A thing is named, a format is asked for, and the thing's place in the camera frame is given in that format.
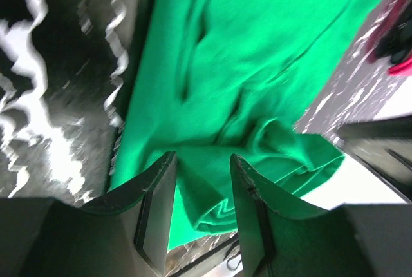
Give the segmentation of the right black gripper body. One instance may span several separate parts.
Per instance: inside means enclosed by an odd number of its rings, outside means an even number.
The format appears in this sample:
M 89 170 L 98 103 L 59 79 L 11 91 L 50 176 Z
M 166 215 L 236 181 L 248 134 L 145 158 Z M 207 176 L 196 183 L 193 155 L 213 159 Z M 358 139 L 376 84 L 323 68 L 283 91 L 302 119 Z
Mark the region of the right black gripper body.
M 345 153 L 411 202 L 411 119 L 345 123 L 335 133 Z

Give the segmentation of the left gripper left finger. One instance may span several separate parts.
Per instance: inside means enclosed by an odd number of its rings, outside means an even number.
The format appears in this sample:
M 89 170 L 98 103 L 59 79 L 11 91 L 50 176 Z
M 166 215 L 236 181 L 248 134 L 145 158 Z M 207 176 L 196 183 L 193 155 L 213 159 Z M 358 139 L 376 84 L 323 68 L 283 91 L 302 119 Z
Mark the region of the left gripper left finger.
M 2 276 L 162 276 L 176 154 L 81 207 L 55 198 L 1 200 Z

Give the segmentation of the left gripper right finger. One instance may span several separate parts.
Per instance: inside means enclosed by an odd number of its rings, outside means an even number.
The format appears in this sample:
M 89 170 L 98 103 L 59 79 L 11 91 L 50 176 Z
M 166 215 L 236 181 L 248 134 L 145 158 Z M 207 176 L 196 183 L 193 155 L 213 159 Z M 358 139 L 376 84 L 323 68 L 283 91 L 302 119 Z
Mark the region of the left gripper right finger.
M 235 154 L 230 174 L 245 276 L 411 275 L 410 205 L 322 209 Z

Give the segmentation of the green t shirt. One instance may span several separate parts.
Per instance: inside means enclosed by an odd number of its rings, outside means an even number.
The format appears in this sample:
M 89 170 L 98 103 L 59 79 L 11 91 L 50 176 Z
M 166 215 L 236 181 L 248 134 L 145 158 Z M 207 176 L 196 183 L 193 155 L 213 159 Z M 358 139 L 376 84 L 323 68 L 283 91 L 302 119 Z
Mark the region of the green t shirt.
M 301 197 L 341 152 L 294 124 L 382 0 L 155 0 L 111 187 L 178 157 L 168 247 L 235 231 L 229 160 Z

